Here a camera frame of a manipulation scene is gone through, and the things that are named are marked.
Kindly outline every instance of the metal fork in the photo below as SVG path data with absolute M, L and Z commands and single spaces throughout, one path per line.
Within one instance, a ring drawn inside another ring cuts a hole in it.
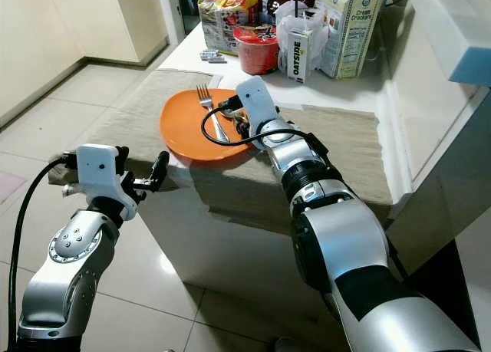
M 208 111 L 211 112 L 213 110 L 213 102 L 212 102 L 212 97 L 209 95 L 208 87 L 206 87 L 205 84 L 201 86 L 196 85 L 196 90 L 198 91 L 198 98 L 201 106 L 208 108 Z M 220 126 L 220 123 L 218 122 L 218 119 L 216 118 L 215 114 L 212 114 L 212 121 L 213 121 L 213 126 L 215 127 L 217 140 L 229 143 L 230 140 L 225 134 L 225 131 L 223 131 L 222 126 Z

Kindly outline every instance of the red container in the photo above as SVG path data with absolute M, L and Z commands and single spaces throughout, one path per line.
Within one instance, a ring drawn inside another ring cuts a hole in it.
M 248 74 L 267 74 L 278 69 L 276 28 L 241 26 L 234 30 L 239 43 L 240 67 Z

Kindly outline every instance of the orange plate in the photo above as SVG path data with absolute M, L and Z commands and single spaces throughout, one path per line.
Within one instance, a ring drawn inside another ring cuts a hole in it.
M 220 101 L 236 95 L 234 90 L 209 89 L 212 96 L 213 107 Z M 249 148 L 249 145 L 221 146 L 208 141 L 201 133 L 201 121 L 208 110 L 199 104 L 196 90 L 185 90 L 173 95 L 166 103 L 160 115 L 160 134 L 167 146 L 179 155 L 193 160 L 221 160 L 234 156 Z M 221 113 L 216 117 L 230 141 L 241 140 L 242 137 Z M 216 138 L 212 119 L 206 121 L 206 131 Z

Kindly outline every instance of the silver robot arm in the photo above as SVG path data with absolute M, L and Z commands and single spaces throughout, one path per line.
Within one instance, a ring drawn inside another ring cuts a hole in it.
M 240 84 L 237 94 L 251 136 L 297 129 L 278 115 L 260 77 Z M 318 140 L 279 133 L 254 144 L 267 150 L 290 202 L 298 269 L 328 294 L 352 351 L 479 350 L 433 302 L 393 277 L 384 230 Z
M 128 149 L 87 144 L 77 149 L 78 184 L 88 207 L 51 239 L 48 256 L 29 281 L 22 301 L 16 350 L 79 351 L 97 283 L 114 256 L 119 228 L 137 213 L 145 192 L 159 189 L 169 154 L 162 152 L 148 179 L 124 171 Z

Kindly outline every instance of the tile floor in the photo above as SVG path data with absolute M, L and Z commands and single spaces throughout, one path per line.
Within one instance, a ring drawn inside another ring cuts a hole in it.
M 146 70 L 90 64 L 0 133 L 0 170 L 26 179 L 0 204 L 0 350 L 6 347 L 13 228 L 28 185 L 52 154 L 84 143 L 170 51 L 167 48 Z M 18 310 L 28 280 L 44 261 L 45 245 L 81 207 L 82 196 L 63 199 L 61 187 L 45 180 L 35 191 L 21 241 Z M 135 255 L 141 252 L 145 256 Z M 123 226 L 114 260 L 97 290 L 83 339 L 85 351 L 254 352 L 267 350 L 271 340 L 284 334 L 310 334 L 319 341 L 312 344 L 314 350 L 328 343 L 322 320 L 298 321 L 281 313 L 267 317 L 264 307 L 244 306 L 229 296 L 183 284 L 139 216 Z M 339 337 L 340 331 L 334 330 Z M 345 348 L 341 343 L 329 350 Z

